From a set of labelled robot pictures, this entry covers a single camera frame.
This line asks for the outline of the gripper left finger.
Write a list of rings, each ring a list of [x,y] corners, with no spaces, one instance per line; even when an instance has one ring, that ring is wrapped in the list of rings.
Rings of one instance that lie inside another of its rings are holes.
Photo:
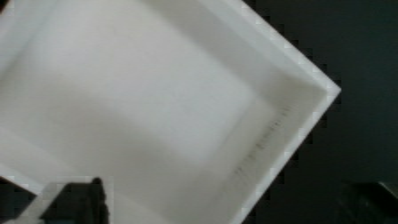
[[[101,178],[49,184],[8,224],[109,224]]]

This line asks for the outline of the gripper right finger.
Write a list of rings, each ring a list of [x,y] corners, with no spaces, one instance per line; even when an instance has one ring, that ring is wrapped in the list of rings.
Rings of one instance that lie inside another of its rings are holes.
[[[337,198],[335,224],[398,224],[398,184],[346,183]]]

